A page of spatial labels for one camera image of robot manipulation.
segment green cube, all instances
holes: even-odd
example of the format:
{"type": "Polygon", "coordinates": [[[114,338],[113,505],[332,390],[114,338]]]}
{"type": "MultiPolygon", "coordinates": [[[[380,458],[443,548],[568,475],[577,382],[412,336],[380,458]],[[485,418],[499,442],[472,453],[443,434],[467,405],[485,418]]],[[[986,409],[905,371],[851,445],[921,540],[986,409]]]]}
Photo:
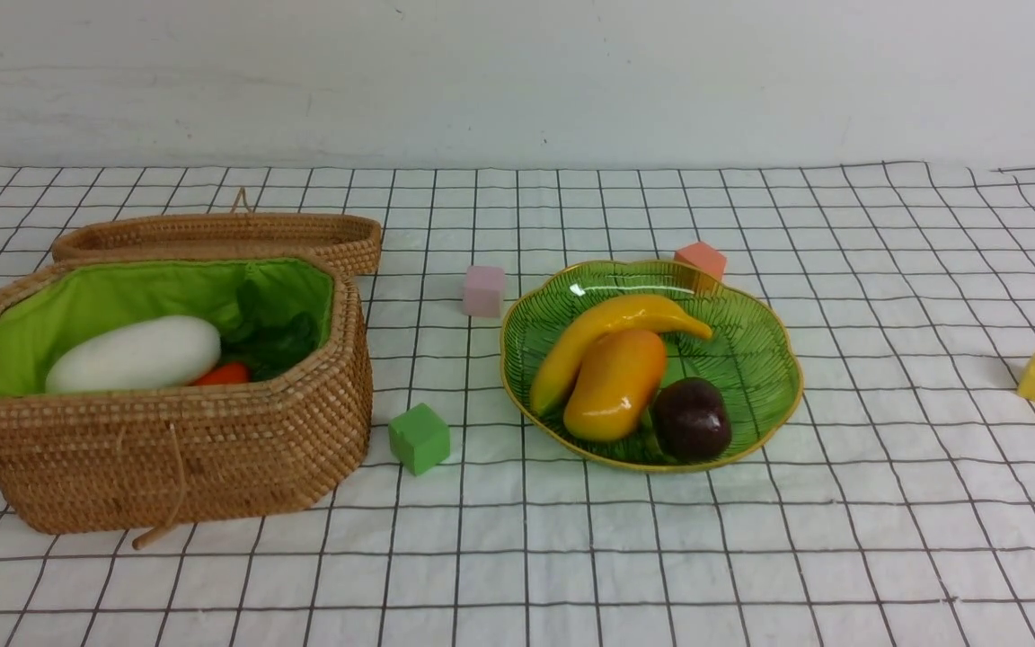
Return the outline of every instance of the green cube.
{"type": "Polygon", "coordinates": [[[427,405],[390,420],[390,450],[415,476],[449,458],[449,425],[427,405]]]}

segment basket string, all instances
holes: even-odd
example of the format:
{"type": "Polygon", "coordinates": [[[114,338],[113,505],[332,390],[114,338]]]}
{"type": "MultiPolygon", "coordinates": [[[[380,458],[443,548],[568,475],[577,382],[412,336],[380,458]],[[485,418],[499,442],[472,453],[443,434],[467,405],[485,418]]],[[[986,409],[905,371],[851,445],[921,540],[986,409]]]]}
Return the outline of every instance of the basket string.
{"type": "Polygon", "coordinates": [[[255,202],[255,206],[249,206],[249,201],[246,198],[246,188],[238,187],[238,194],[234,198],[234,204],[230,205],[230,213],[238,213],[238,207],[246,209],[246,213],[254,213],[258,210],[258,202],[255,202]]]}
{"type": "MultiPolygon", "coordinates": [[[[135,540],[131,541],[135,550],[146,549],[153,541],[161,539],[167,533],[173,531],[176,525],[175,520],[178,519],[178,511],[181,510],[181,503],[186,499],[186,464],[181,459],[181,447],[178,446],[178,432],[174,429],[174,422],[170,422],[170,441],[174,443],[174,459],[178,463],[178,496],[174,502],[174,508],[170,510],[170,516],[167,517],[164,523],[135,537],[135,540]]],[[[119,453],[122,452],[122,434],[119,434],[116,451],[119,453]]]]}

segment green glass bowl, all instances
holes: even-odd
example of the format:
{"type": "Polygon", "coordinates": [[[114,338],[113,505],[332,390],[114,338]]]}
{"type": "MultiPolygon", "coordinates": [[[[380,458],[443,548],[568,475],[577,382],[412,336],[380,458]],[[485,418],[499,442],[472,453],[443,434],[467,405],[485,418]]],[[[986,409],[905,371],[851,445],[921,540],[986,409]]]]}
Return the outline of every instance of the green glass bowl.
{"type": "Polygon", "coordinates": [[[501,323],[501,383],[527,418],[571,451],[646,472],[711,470],[759,450],[793,415],[804,388],[785,324],[767,305],[694,267],[669,261],[584,262],[522,296],[501,323]],[[596,303],[630,292],[664,295],[713,327],[710,341],[662,335],[670,350],[662,385],[696,376],[721,390],[732,443],[718,458],[686,463],[667,455],[650,431],[648,415],[628,438],[596,443],[572,437],[562,424],[562,409],[542,417],[530,411],[534,375],[564,329],[596,303]]]}

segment yellow banana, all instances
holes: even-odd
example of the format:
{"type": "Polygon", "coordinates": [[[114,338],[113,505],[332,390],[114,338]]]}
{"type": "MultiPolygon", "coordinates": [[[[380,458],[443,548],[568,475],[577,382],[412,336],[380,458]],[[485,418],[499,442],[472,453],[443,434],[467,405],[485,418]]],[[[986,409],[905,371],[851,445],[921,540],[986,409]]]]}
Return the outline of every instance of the yellow banana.
{"type": "Polygon", "coordinates": [[[628,328],[644,328],[657,334],[686,332],[710,340],[713,328],[686,315],[672,299],[660,295],[621,295],[603,300],[571,323],[545,360],[541,361],[530,385],[529,404],[534,414],[545,414],[561,405],[578,380],[583,357],[600,336],[628,328]]]}

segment orange carrot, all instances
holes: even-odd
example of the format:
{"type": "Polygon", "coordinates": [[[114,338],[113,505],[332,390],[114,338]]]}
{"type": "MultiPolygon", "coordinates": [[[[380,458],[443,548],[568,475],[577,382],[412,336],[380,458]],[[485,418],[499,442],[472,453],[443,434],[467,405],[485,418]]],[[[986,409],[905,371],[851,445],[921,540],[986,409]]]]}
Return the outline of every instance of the orange carrot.
{"type": "Polygon", "coordinates": [[[210,373],[198,378],[191,386],[207,385],[245,385],[249,381],[249,369],[242,361],[231,361],[230,364],[218,365],[210,373]]]}

